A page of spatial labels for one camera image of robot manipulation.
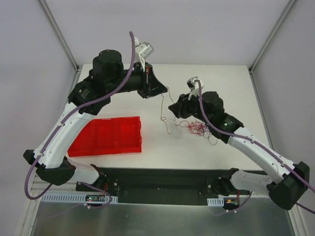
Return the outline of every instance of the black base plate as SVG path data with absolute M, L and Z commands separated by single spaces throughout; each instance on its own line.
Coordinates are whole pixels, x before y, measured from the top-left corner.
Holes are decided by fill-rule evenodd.
M 107 192 L 119 203 L 206 206 L 207 198 L 217 198 L 211 182 L 227 170 L 168 170 L 100 168 L 105 174 Z M 247 171 L 265 175 L 263 171 Z M 87 191 L 84 185 L 76 191 Z

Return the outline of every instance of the red plastic tray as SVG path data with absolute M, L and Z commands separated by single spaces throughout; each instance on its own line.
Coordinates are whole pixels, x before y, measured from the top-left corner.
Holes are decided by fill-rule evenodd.
M 69 157 L 141 152 L 140 117 L 94 119 L 68 150 Z

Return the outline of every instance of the metal base panel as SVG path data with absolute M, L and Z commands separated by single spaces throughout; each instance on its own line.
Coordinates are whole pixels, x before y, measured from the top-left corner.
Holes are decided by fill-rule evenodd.
M 239 212 L 213 216 L 220 207 L 111 204 L 102 209 L 41 202 L 32 236 L 293 236 L 288 212 L 253 197 Z

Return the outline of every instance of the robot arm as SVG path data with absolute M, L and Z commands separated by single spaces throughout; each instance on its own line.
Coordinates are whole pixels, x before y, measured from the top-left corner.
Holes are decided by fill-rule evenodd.
M 224 111 L 223 101 L 215 91 L 202 94 L 205 116 L 214 127 L 210 126 L 199 106 L 198 91 L 199 86 L 202 88 L 203 85 L 200 81 L 198 83 L 197 80 L 199 80 L 198 77 L 188 80 L 187 84 L 191 92 L 180 95 L 178 101 L 169 106 L 169 109 L 177 118 L 194 116 L 202 120 L 216 138 L 244 153 L 267 174 L 251 174 L 232 168 L 220 179 L 213 182 L 211 188 L 216 193 L 224 196 L 228 196 L 236 189 L 269 195 L 272 201 L 281 208 L 291 209 L 307 190 L 307 187 L 285 166 L 293 169 L 307 183 L 309 182 L 310 168 L 303 162 L 295 164 L 259 142 L 238 119 Z M 276 161 L 266 150 L 280 158 L 282 162 Z
M 139 43 L 136 38 L 135 41 L 136 63 L 129 80 L 118 93 L 137 91 L 142 98 L 150 98 L 167 92 L 167 88 L 155 77 L 152 65 L 144 61 L 152 53 L 152 46 L 149 43 Z M 31 165 L 40 156 L 35 167 L 37 175 L 43 181 L 54 185 L 79 181 L 103 188 L 104 174 L 96 166 L 76 163 L 64 155 L 85 125 L 110 103 L 110 97 L 76 112 L 73 110 L 114 91 L 126 77 L 127 71 L 124 70 L 121 54 L 115 50 L 102 51 L 93 59 L 93 69 L 70 93 L 65 109 L 50 134 L 38 148 L 26 150 L 23 155 Z

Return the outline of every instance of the gray wall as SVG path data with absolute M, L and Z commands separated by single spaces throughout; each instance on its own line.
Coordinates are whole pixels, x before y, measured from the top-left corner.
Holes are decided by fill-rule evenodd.
M 29 165 L 60 112 L 74 70 L 36 0 L 0 3 L 0 235 L 12 236 Z
M 315 184 L 315 1 L 300 0 L 254 71 L 275 149 L 311 168 Z M 302 203 L 315 209 L 308 190 Z M 310 235 L 315 215 L 304 211 Z
M 150 63 L 250 65 L 288 0 L 47 0 L 79 64 L 104 49 L 130 58 L 128 32 Z

